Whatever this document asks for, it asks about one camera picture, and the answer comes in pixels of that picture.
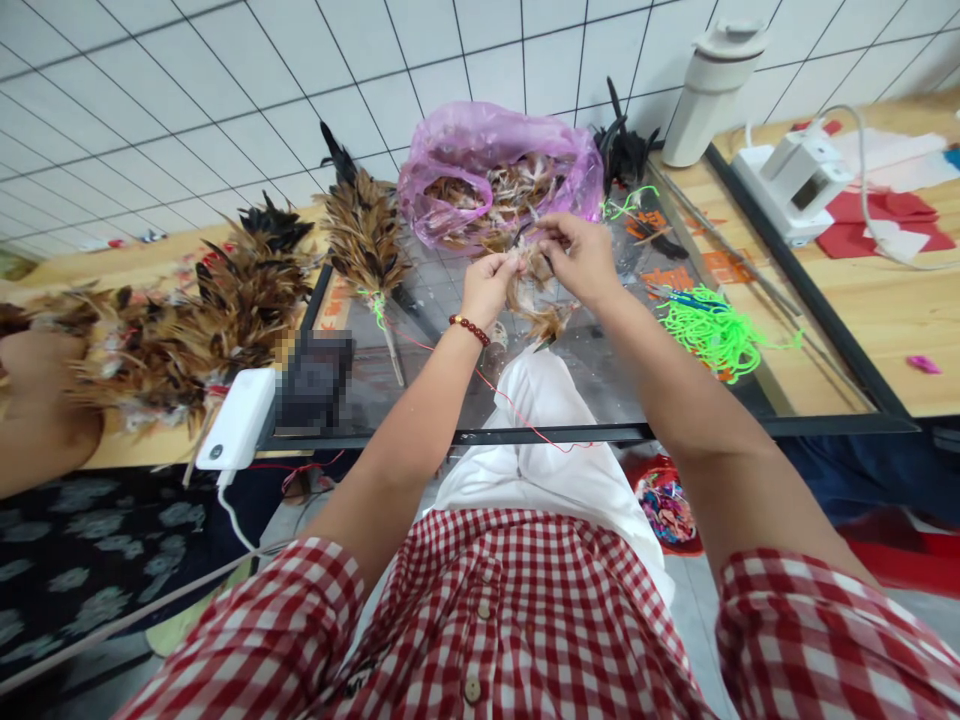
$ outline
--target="white pants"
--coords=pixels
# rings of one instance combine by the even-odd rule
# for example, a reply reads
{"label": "white pants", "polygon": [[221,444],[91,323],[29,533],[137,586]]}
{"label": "white pants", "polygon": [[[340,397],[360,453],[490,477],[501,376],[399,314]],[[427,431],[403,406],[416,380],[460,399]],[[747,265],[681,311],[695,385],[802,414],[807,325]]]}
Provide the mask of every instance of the white pants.
{"label": "white pants", "polygon": [[[596,425],[563,360],[549,349],[535,353],[534,347],[504,368],[500,391],[534,427]],[[496,410],[484,428],[523,427],[507,400],[495,398]],[[613,530],[636,552],[664,602],[673,600],[660,543],[606,443],[568,453],[546,443],[473,447],[444,479],[432,507],[471,508],[544,510]]]}

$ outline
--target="red gingham shirt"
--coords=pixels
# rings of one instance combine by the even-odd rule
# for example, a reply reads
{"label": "red gingham shirt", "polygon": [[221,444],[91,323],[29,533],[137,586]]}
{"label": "red gingham shirt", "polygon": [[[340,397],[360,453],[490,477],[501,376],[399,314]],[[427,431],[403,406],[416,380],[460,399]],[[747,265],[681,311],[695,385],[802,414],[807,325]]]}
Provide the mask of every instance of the red gingham shirt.
{"label": "red gingham shirt", "polygon": [[[292,544],[216,600],[119,717],[713,716],[643,565],[586,521],[430,513],[347,658],[362,595],[343,548]],[[720,602],[743,717],[960,717],[953,651],[822,562],[741,553]]]}

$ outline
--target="neon green string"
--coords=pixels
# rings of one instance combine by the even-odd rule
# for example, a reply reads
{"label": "neon green string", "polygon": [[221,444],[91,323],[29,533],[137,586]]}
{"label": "neon green string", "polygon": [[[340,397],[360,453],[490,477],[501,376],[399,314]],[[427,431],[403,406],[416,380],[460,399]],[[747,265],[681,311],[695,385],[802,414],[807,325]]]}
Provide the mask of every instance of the neon green string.
{"label": "neon green string", "polygon": [[367,300],[367,306],[370,308],[370,311],[377,317],[377,327],[381,330],[386,331],[386,327],[383,324],[383,313],[384,305],[387,303],[387,299],[383,296],[382,292],[372,293],[369,290],[361,290],[357,288],[358,295],[368,295],[369,299]]}
{"label": "neon green string", "polygon": [[667,316],[660,322],[677,342],[695,353],[711,369],[716,372],[729,370],[733,376],[728,381],[730,385],[760,366],[762,358],[758,346],[773,350],[800,347],[803,330],[798,331],[788,345],[774,345],[753,326],[749,317],[726,305],[721,295],[702,285],[690,290],[689,294],[700,302],[723,303],[727,309],[714,313],[667,301],[660,305],[669,308]]}
{"label": "neon green string", "polygon": [[638,212],[640,210],[640,193],[642,193],[644,190],[653,190],[653,194],[657,197],[660,197],[660,191],[657,190],[653,185],[644,185],[642,188],[637,188],[632,193],[627,195],[626,199],[623,201],[622,207],[616,207],[615,203],[610,198],[607,198],[606,202],[600,203],[600,207],[603,210],[603,216],[607,220],[616,220],[625,212]]}

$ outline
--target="wooden table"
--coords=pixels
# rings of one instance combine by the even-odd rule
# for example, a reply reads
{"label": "wooden table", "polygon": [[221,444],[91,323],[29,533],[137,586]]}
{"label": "wooden table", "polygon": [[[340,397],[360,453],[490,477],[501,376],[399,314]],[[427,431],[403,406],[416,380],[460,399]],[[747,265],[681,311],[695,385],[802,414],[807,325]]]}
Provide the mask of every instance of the wooden table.
{"label": "wooden table", "polygon": [[[861,108],[867,124],[878,130],[907,135],[934,132],[948,142],[960,142],[960,120],[954,115],[958,109],[958,90]],[[855,131],[848,114],[837,111],[835,117],[843,123],[842,132]],[[786,122],[754,128],[753,142],[776,145],[791,125]],[[744,133],[741,130],[718,136],[715,144],[731,161],[745,145]],[[727,220],[719,229],[734,246],[747,248],[751,256],[762,258],[762,266],[769,267],[762,241],[705,161],[687,170],[671,170],[670,175],[711,219]],[[940,228],[960,239],[960,180],[917,194],[938,210]],[[703,239],[697,242],[704,248],[711,245]],[[832,260],[815,243],[795,253],[911,415],[960,414],[960,267],[920,272],[881,257]],[[960,248],[922,253],[916,260],[920,265],[957,261]],[[729,289],[734,304],[763,327],[782,325],[779,314],[770,311],[765,298],[746,290],[746,286]],[[926,375],[909,367],[905,360],[908,355],[931,357],[943,374]],[[851,411],[843,410],[850,399],[848,394],[831,387],[829,373],[814,373],[815,363],[805,362],[792,352],[768,351],[764,357],[799,414]]]}
{"label": "wooden table", "polygon": [[[307,222],[320,217],[323,209],[312,206],[298,210]],[[222,244],[231,233],[228,225],[217,225],[190,232],[177,233],[156,243],[134,242],[129,247],[97,253],[62,255],[42,263],[14,289],[5,288],[2,297],[7,302],[22,303],[47,292],[57,292],[97,280],[98,289],[120,288],[131,285],[134,289],[155,288],[169,290],[177,287],[177,271],[187,268],[192,273],[193,263],[209,250],[201,239]],[[326,252],[326,242],[314,230],[300,244],[311,254]],[[310,279],[316,282],[319,271]],[[306,305],[300,309],[302,314]],[[291,328],[283,342],[276,347],[275,365],[286,364],[293,348],[296,328]],[[175,428],[157,426],[147,437],[134,442],[132,437],[121,432],[119,415],[106,414],[106,428],[100,446],[84,468],[127,467],[137,465],[165,465],[185,463],[190,460],[196,438],[191,439],[186,425]]]}

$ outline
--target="pink clip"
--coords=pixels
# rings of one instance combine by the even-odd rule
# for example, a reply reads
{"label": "pink clip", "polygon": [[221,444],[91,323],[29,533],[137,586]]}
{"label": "pink clip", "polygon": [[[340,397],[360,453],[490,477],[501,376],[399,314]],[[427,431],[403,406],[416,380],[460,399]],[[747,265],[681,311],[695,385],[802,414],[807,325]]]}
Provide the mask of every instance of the pink clip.
{"label": "pink clip", "polygon": [[907,364],[927,373],[927,375],[943,375],[943,370],[926,355],[910,355],[907,357]]}

